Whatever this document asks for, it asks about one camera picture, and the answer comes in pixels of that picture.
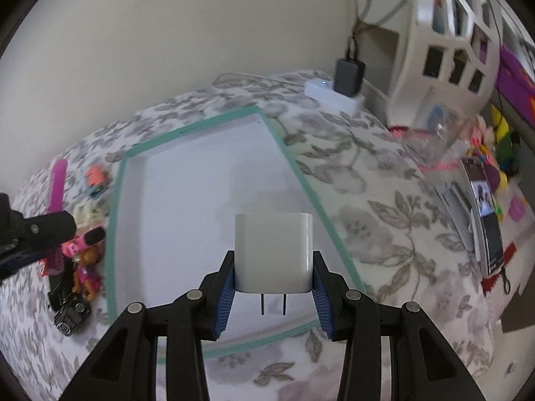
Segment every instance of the black charger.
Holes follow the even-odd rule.
[[[336,61],[333,90],[350,98],[357,96],[365,71],[366,64],[363,61],[339,58]]]

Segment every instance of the red fabric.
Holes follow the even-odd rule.
[[[509,261],[513,258],[515,253],[516,253],[515,243],[509,244],[504,251],[505,265],[509,264]],[[500,274],[498,273],[492,276],[490,279],[483,279],[481,282],[481,285],[483,286],[483,294],[487,295],[487,293],[490,292],[492,288],[494,288],[494,285],[496,285],[496,282],[498,281],[499,278],[500,278]]]

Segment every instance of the white wall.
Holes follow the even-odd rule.
[[[331,72],[350,0],[40,0],[0,60],[0,189],[222,72]]]

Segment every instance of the blue gripper pad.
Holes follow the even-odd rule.
[[[232,302],[234,301],[234,294],[236,294],[236,289],[234,289],[234,264],[232,264],[216,305],[213,332],[218,339],[227,327],[228,316],[231,314]]]
[[[322,325],[322,330],[327,333],[327,337],[332,339],[334,335],[334,322],[331,301],[325,291],[322,278],[316,270],[314,270],[313,279],[312,296],[314,296],[319,322]]]

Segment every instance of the floral pattern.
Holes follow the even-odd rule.
[[[317,71],[281,77],[299,84],[328,79]],[[186,93],[113,122],[58,156],[69,162],[65,209],[73,212],[84,201],[84,173],[91,166],[100,165],[112,178],[97,204],[107,213],[113,177],[132,146],[253,104],[264,109],[317,192],[365,292],[395,306],[409,300],[422,303],[469,371],[484,373],[492,360],[493,339],[477,263],[461,248],[458,235],[398,140],[366,111],[330,114],[305,97],[303,87],[269,80],[232,81]],[[13,207],[26,217],[45,212],[51,165],[52,161],[34,174],[14,198]],[[46,291],[36,265],[0,286],[0,349],[23,386],[31,389],[34,401],[58,399],[109,323],[105,279],[89,324],[71,338],[64,338],[52,325]],[[333,400],[344,347],[312,329],[277,344],[207,360],[211,397]],[[384,360],[383,399],[389,399],[388,367]],[[165,378],[160,376],[157,382],[158,399],[164,399]]]

